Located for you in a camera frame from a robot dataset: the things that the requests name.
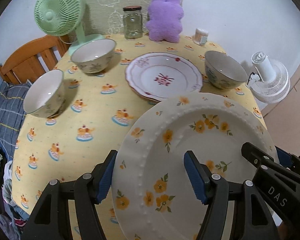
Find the white plate orange flowers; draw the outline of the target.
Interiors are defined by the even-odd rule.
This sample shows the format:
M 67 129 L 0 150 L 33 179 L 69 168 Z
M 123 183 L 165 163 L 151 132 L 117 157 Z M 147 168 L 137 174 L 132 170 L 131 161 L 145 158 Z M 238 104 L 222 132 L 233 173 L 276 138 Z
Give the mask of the white plate orange flowers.
M 143 114 L 121 144 L 111 183 L 126 239 L 194 239 L 215 187 L 253 179 L 246 142 L 278 159 L 261 117 L 220 95 L 170 98 Z

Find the beige bowl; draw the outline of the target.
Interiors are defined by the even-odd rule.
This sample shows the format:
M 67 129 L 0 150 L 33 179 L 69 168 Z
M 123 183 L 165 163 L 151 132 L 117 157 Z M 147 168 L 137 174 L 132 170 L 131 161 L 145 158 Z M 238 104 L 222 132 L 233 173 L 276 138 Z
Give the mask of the beige bowl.
M 70 59 L 82 72 L 95 74 L 110 65 L 115 48 L 114 40 L 107 38 L 95 40 L 76 49 Z
M 51 70 L 40 76 L 29 88 L 23 101 L 26 114 L 47 118 L 61 108 L 65 101 L 64 73 Z
M 237 88 L 248 80 L 246 71 L 236 60 L 214 50 L 205 53 L 205 73 L 212 85 L 223 90 Z

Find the white plate red floral pattern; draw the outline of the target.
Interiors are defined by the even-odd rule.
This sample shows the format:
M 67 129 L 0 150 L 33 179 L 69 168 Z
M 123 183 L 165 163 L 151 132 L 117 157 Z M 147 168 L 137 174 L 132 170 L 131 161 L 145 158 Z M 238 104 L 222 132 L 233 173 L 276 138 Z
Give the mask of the white plate red floral pattern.
M 125 69 L 128 85 L 140 96 L 163 101 L 200 92 L 203 77 L 189 60 L 171 53 L 148 53 L 136 57 Z

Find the pile of clothes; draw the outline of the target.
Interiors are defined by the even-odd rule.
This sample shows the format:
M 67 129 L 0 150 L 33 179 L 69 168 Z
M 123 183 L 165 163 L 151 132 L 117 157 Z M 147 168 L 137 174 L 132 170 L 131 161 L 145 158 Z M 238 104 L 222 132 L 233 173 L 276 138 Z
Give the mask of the pile of clothes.
M 0 230 L 8 239 L 21 239 L 29 215 L 12 197 L 12 161 L 0 148 Z

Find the white desk fan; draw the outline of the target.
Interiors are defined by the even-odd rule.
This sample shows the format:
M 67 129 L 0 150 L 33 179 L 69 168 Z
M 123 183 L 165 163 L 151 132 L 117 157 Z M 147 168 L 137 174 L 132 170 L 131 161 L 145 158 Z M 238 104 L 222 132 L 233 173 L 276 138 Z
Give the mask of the white desk fan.
M 252 55 L 251 62 L 255 71 L 249 76 L 247 86 L 254 97 L 266 104 L 282 101 L 290 90 L 290 78 L 284 64 L 261 51 Z

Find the yellow patterned tablecloth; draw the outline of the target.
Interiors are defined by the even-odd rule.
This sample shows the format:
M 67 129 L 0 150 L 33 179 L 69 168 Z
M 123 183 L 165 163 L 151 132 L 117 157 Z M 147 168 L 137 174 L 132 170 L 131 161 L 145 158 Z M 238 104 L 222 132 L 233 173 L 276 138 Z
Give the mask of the yellow patterned tablecloth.
M 66 91 L 62 114 L 55 118 L 28 115 L 23 123 L 14 153 L 12 192 L 14 200 L 29 215 L 50 180 L 68 182 L 91 172 L 111 150 L 119 151 L 136 121 L 161 102 L 140 96 L 126 81 L 126 67 L 141 55 L 171 53 L 189 60 L 203 77 L 203 87 L 198 93 L 220 95 L 239 103 L 260 116 L 266 128 L 247 85 L 220 90 L 208 82 L 205 53 L 222 52 L 218 44 L 208 42 L 201 47 L 188 36 L 175 44 L 153 42 L 148 37 L 127 40 L 122 35 L 112 35 L 111 38 L 117 43 L 114 57 L 100 74 L 83 73 L 68 55 L 57 64 L 57 69 L 64 73 Z M 107 239 L 126 239 L 115 215 L 111 189 L 96 210 Z

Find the blue plaid pillow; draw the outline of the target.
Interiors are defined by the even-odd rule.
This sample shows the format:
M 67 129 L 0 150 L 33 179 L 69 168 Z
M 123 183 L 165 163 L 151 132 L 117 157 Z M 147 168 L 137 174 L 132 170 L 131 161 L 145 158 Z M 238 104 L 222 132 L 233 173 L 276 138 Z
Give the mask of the blue plaid pillow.
M 27 81 L 12 85 L 3 81 L 0 85 L 0 148 L 7 160 L 12 160 L 20 129 L 26 117 L 23 103 L 32 83 Z

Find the small white cotton swab container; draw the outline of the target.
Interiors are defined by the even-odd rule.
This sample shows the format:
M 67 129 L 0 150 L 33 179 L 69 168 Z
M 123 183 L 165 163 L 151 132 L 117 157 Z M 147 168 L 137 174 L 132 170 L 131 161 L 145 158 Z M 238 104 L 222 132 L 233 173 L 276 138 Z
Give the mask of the small white cotton swab container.
M 193 42 L 199 46 L 204 46 L 207 42 L 209 32 L 202 28 L 197 28 L 192 38 Z

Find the orange wooden headboard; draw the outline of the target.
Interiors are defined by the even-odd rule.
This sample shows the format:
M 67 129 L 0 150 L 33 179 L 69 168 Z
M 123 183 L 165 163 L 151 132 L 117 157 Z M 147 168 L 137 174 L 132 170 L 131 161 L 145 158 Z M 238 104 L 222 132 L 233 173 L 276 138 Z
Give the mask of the orange wooden headboard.
M 68 51 L 68 35 L 61 37 L 46 35 L 27 42 L 18 48 L 4 64 L 0 65 L 0 77 L 7 83 L 18 85 L 34 82 L 57 65 L 56 48 L 60 56 Z

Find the purple plush toy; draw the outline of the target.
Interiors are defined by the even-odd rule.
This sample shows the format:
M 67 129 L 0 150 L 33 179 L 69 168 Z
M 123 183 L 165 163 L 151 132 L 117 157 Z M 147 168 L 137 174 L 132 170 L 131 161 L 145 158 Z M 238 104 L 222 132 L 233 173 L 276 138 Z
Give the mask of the purple plush toy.
M 181 0 L 151 0 L 146 28 L 152 41 L 178 43 L 183 30 Z

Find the green desk fan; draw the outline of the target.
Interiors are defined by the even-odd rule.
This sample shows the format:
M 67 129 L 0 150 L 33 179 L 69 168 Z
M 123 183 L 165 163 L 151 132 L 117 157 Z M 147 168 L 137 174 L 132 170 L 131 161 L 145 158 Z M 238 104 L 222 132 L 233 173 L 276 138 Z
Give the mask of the green desk fan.
M 85 35 L 82 23 L 85 6 L 84 0 L 37 0 L 34 19 L 47 35 L 61 37 L 74 31 L 77 40 L 69 47 L 72 54 L 81 46 L 104 38 L 101 34 Z

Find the glass jar brown lid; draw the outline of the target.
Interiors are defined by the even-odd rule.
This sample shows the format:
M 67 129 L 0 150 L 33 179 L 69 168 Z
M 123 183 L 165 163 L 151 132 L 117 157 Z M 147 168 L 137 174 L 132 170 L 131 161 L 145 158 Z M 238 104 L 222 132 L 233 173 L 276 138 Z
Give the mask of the glass jar brown lid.
M 142 6 L 131 5 L 123 7 L 123 27 L 126 39 L 140 38 L 142 29 Z

